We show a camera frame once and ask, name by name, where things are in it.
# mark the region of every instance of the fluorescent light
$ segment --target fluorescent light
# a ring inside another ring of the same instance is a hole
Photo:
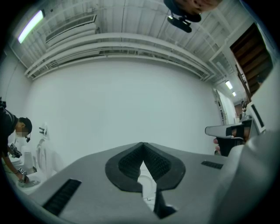
[[[232,85],[231,85],[231,82],[230,82],[230,81],[227,81],[227,82],[226,82],[226,85],[227,85],[227,87],[229,87],[229,89],[232,89]]]
[[[27,26],[23,29],[21,34],[18,37],[18,41],[21,44],[23,40],[26,38],[28,33],[44,18],[43,12],[40,10],[27,24]]]

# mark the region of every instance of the white wall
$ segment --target white wall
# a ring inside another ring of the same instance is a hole
[[[48,124],[66,165],[113,147],[153,142],[213,154],[206,126],[220,125],[212,88],[185,70],[142,60],[106,60],[65,67],[33,82],[25,114]]]
[[[226,97],[224,94],[222,94],[220,91],[218,91],[221,103],[224,108],[224,112],[227,118],[226,123],[227,124],[235,124],[236,120],[235,117],[237,116],[235,113],[235,106],[232,102],[232,100],[228,97]]]
[[[19,62],[9,47],[6,58],[0,65],[0,96],[7,101],[7,109],[22,117],[25,100],[32,81],[24,76],[26,68]]]

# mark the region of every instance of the white ceiling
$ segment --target white ceiling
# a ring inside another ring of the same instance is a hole
[[[21,30],[41,9],[45,11],[45,18],[19,44],[17,37]],[[91,9],[91,13],[97,15],[95,23],[100,33],[96,40],[87,41],[87,44],[99,43],[92,45],[92,56],[134,56],[166,61],[186,68],[202,81],[211,82],[231,96],[235,103],[245,98],[229,46],[253,20],[238,0],[223,0],[217,9],[203,13],[200,23],[191,24],[191,33],[185,33],[167,22],[170,11],[163,0],[42,1],[22,18],[14,31],[14,37],[9,41],[10,47],[27,68],[41,60],[39,64],[42,66],[27,76],[34,79],[53,68],[53,63],[47,63],[52,57],[44,57],[48,48],[46,36],[65,20]],[[231,95],[225,85],[227,80],[231,81],[236,97]]]

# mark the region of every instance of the black shirt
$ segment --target black shirt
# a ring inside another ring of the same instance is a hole
[[[0,155],[8,156],[8,137],[14,132],[18,119],[7,110],[0,112]]]

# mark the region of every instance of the person's hand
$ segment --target person's hand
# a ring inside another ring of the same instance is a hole
[[[236,129],[232,130],[231,134],[232,134],[233,137],[235,137],[236,136]],[[244,136],[243,136],[243,144],[245,144],[248,141],[249,135],[250,135],[250,128],[245,127],[244,128]],[[218,144],[217,138],[215,138],[213,140],[213,142],[214,142],[214,144]],[[215,146],[215,150],[218,152],[218,154],[221,154],[221,149],[220,149],[219,145]]]
[[[18,172],[17,174],[17,178],[19,178],[19,180],[22,180],[23,179],[23,174],[21,174],[20,172]],[[27,183],[29,183],[29,178],[28,178],[28,176],[25,176],[26,178],[25,178],[25,184],[27,184]]]

